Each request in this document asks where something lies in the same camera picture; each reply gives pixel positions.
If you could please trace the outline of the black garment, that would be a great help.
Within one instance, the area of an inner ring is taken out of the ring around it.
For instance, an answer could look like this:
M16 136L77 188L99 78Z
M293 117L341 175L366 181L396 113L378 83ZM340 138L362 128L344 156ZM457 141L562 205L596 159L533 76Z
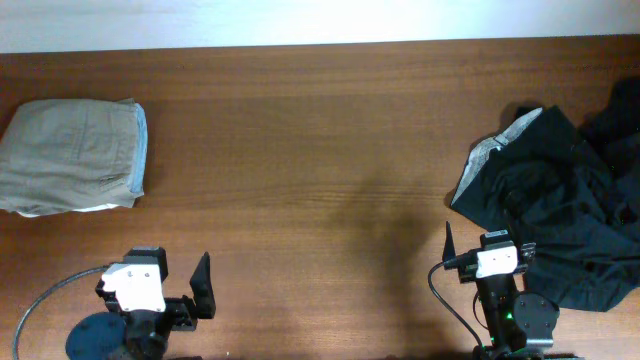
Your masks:
M535 243L526 285L563 308L606 312L639 286L639 160L614 173L556 106L480 141L450 206Z

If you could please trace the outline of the khaki beige shorts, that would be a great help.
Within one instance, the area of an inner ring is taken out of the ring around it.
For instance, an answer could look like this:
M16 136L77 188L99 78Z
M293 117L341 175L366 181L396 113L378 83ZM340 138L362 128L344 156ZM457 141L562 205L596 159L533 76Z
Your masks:
M131 208L144 195L147 147L132 99L27 102L1 138L1 208L28 218Z

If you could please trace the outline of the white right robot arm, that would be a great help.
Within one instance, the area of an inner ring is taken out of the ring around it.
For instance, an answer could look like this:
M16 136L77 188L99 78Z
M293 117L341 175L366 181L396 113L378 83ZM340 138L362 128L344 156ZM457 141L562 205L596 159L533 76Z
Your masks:
M442 267L455 270L459 282L473 283L491 343L481 341L474 359L542 359L554 344L559 308L544 296L517 288L515 277L533 262L536 245L519 243L507 230L486 233L481 246L458 254L451 226L446 226Z

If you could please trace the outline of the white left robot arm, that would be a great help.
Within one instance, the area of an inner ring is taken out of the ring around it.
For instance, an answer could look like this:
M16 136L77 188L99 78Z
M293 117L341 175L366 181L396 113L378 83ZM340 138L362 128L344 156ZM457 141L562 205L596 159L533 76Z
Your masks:
M84 318L69 333L70 359L161 359L174 331L193 332L211 320L216 303L210 254L204 253L189 280L192 295L167 297L166 250L134 247L107 266L96 285L106 310Z

